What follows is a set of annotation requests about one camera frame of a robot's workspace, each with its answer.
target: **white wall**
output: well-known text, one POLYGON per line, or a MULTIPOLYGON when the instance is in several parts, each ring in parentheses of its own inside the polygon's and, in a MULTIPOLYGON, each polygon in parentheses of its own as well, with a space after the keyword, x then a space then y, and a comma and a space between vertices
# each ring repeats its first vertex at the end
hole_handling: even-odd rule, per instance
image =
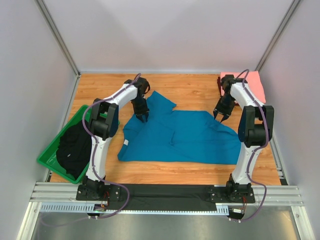
POLYGON ((260 71, 289 183, 320 239, 320 1, 305 0, 260 71))
POLYGON ((254 70, 292 0, 45 0, 82 72, 254 70))
POLYGON ((0 238, 16 239, 36 181, 37 156, 62 124, 75 76, 34 0, 0 7, 0 238))

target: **dark blue cloth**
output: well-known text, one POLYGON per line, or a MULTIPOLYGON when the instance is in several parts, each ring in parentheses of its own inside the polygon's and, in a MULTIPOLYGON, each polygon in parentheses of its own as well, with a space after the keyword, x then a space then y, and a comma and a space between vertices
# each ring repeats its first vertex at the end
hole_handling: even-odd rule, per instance
POLYGON ((120 161, 237 164, 237 133, 207 111, 173 110, 176 104, 156 91, 146 101, 148 122, 133 115, 123 128, 120 161))

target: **green plastic bin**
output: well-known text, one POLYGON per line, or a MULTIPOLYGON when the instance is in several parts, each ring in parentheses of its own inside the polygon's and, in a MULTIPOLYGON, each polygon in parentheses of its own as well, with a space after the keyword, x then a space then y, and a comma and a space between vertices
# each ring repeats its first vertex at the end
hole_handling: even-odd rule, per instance
MULTIPOLYGON (((77 124, 79 121, 82 120, 82 117, 85 113, 85 110, 87 109, 88 105, 83 105, 76 114, 71 118, 71 120, 64 126, 64 128, 59 132, 59 134, 53 139, 53 141, 49 144, 49 146, 46 147, 46 149, 41 153, 41 155, 37 158, 37 162, 46 168, 50 169, 56 174, 59 174, 64 179, 68 180, 70 183, 78 184, 82 181, 84 176, 86 175, 86 172, 89 167, 89 163, 87 166, 83 169, 80 176, 75 179, 74 176, 71 174, 67 174, 66 170, 60 166, 60 164, 57 161, 56 151, 58 150, 58 146, 60 143, 60 137, 65 133, 65 131, 77 124)), ((91 114, 91 109, 86 113, 85 120, 89 121, 91 114)))

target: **wood surface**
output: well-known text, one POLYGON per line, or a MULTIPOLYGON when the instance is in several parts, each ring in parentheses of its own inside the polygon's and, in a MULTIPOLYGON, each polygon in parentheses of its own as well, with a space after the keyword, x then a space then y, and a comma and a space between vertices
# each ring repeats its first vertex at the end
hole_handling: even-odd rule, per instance
MULTIPOLYGON (((106 98, 117 91, 127 79, 135 74, 82 74, 69 118, 82 105, 90 105, 96 98, 106 98)), ((217 74, 143 74, 151 86, 146 98, 157 91, 176 103, 175 110, 200 110, 213 114, 219 100, 217 74)), ((205 164, 194 162, 131 161, 121 162, 117 158, 123 141, 123 128, 133 115, 131 103, 119 111, 120 125, 108 149, 106 179, 116 183, 130 184, 226 184, 235 165, 205 164)), ((238 132, 242 110, 236 106, 231 117, 223 124, 238 132)), ((259 155, 253 179, 266 185, 280 185, 270 146, 259 155)), ((51 182, 67 182, 53 174, 51 182)))

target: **robotic arm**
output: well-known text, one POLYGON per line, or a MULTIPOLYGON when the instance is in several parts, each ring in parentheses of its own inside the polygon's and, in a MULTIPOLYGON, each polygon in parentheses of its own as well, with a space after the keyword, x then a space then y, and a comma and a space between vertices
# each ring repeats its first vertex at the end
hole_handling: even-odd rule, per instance
POLYGON ((98 144, 94 153, 96 140, 92 137, 89 168, 82 185, 78 187, 77 200, 101 200, 105 198, 105 184, 100 179, 105 179, 106 177, 106 158, 109 144, 118 130, 119 110, 131 101, 135 116, 142 122, 148 120, 149 109, 145 94, 150 90, 150 85, 142 77, 139 77, 132 85, 130 85, 131 83, 132 80, 125 81, 117 92, 104 98, 106 101, 94 105, 91 109, 88 129, 97 138, 98 144), (96 174, 92 167, 93 155, 96 174))
POLYGON ((241 142, 241 150, 235 170, 230 174, 229 181, 223 189, 214 187, 214 201, 232 202, 243 201, 246 197, 248 203, 254 203, 253 190, 251 188, 251 178, 256 160, 261 149, 258 147, 266 144, 266 129, 263 123, 262 114, 257 106, 259 104, 263 110, 266 120, 268 140, 270 141, 273 133, 274 122, 274 108, 272 106, 264 105, 257 100, 255 95, 250 90, 247 81, 244 82, 242 78, 235 78, 234 75, 226 75, 221 79, 221 85, 224 90, 224 95, 219 99, 214 111, 214 118, 218 114, 223 115, 222 120, 228 119, 235 106, 235 101, 238 102, 242 108, 242 115, 238 127, 238 138, 241 142))

